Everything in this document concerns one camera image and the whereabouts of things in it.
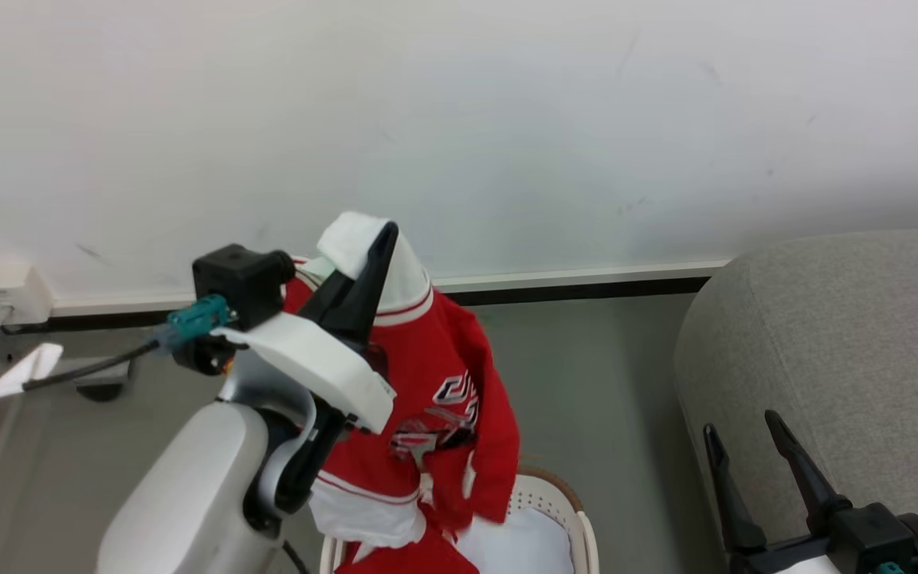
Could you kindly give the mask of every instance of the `basket rim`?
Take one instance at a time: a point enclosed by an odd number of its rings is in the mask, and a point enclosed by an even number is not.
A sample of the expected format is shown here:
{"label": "basket rim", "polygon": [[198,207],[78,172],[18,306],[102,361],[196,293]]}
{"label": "basket rim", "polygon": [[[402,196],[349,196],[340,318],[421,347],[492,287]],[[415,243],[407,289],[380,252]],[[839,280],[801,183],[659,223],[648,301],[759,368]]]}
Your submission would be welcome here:
{"label": "basket rim", "polygon": [[576,513],[583,512],[583,503],[579,501],[579,497],[577,497],[576,491],[573,490],[567,482],[559,478],[555,473],[547,472],[542,468],[538,468],[538,466],[529,465],[520,465],[520,468],[516,471],[516,473],[518,475],[538,478],[545,482],[551,483],[551,486],[558,488],[564,497],[568,498],[569,504],[572,505],[573,511]]}

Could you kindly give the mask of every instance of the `gray fabric upholstery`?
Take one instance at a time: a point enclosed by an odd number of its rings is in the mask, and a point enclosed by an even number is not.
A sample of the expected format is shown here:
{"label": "gray fabric upholstery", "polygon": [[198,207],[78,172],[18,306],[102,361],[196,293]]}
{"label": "gray fabric upholstery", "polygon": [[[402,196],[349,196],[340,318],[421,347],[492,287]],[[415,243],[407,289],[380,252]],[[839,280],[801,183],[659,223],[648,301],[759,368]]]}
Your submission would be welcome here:
{"label": "gray fabric upholstery", "polygon": [[710,501],[707,422],[772,541],[806,533],[806,513],[765,408],[856,505],[918,513],[918,231],[804,239],[736,259],[693,302],[675,373]]}

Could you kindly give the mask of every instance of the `white electrical box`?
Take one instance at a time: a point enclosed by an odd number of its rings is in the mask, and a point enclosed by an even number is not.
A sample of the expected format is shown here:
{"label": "white electrical box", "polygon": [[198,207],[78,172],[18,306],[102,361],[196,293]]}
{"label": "white electrical box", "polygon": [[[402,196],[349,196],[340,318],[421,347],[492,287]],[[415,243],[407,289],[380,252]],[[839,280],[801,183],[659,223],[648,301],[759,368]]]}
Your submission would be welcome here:
{"label": "white electrical box", "polygon": [[0,264],[0,324],[44,323],[55,298],[28,264]]}

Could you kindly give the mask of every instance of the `white plastic basket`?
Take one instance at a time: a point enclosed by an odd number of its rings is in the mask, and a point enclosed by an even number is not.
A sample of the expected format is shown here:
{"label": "white plastic basket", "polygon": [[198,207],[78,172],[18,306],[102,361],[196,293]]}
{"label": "white plastic basket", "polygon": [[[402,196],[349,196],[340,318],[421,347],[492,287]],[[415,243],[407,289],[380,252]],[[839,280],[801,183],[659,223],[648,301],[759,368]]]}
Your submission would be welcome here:
{"label": "white plastic basket", "polygon": [[[562,525],[569,533],[575,574],[601,573],[594,527],[590,526],[579,497],[564,480],[533,466],[521,466],[509,499],[509,513],[514,509],[538,509]],[[335,568],[342,564],[345,549],[342,541],[325,537],[320,574],[334,574]]]}

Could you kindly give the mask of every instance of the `red stripe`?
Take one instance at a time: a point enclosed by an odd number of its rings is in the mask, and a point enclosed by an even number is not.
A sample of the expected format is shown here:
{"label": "red stripe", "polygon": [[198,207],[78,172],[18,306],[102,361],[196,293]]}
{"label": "red stripe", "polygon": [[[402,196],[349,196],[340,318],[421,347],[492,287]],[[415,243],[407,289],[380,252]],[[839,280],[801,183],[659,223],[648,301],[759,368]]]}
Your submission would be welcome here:
{"label": "red stripe", "polygon": [[411,312],[411,310],[416,309],[416,308],[418,308],[418,306],[423,305],[423,304],[425,304],[425,303],[427,302],[427,297],[430,297],[430,290],[431,290],[431,289],[433,289],[433,288],[431,288],[431,287],[427,288],[426,294],[423,295],[423,298],[420,299],[420,302],[418,302],[418,304],[408,306],[408,308],[405,308],[405,309],[387,310],[387,311],[384,312],[384,313],[378,313],[378,316],[402,315],[402,313]]}
{"label": "red stripe", "polygon": [[370,494],[365,494],[365,493],[354,493],[354,491],[349,490],[349,489],[347,489],[347,488],[345,488],[345,487],[339,486],[339,484],[335,484],[334,482],[328,482],[327,479],[321,478],[320,475],[317,476],[317,480],[320,480],[320,481],[323,482],[324,484],[328,484],[328,486],[334,486],[335,488],[338,488],[338,490],[342,490],[343,493],[356,494],[357,497],[364,497],[364,498],[368,499],[368,501],[382,502],[383,505],[392,505],[392,506],[404,506],[404,505],[409,505],[412,501],[416,501],[416,498],[418,498],[419,495],[420,495],[419,491],[416,491],[416,493],[413,493],[413,494],[412,494],[412,497],[409,498],[409,499],[407,499],[407,501],[401,501],[401,502],[382,501],[382,499],[372,497]]}

